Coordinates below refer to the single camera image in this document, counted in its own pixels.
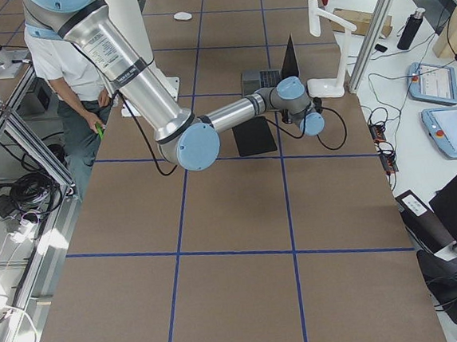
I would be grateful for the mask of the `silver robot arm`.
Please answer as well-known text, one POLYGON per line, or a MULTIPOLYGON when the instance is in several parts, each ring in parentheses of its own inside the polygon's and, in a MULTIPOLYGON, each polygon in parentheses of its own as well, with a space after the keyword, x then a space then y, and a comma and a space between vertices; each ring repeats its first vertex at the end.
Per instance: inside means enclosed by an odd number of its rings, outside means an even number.
POLYGON ((154 65, 137 0, 22 0, 28 32, 40 39, 71 42, 132 103, 154 129, 160 154, 189 170, 208 168, 218 157, 219 134, 260 116, 284 110, 301 133, 316 136, 325 127, 305 86, 288 77, 261 88, 207 116, 181 108, 154 65))

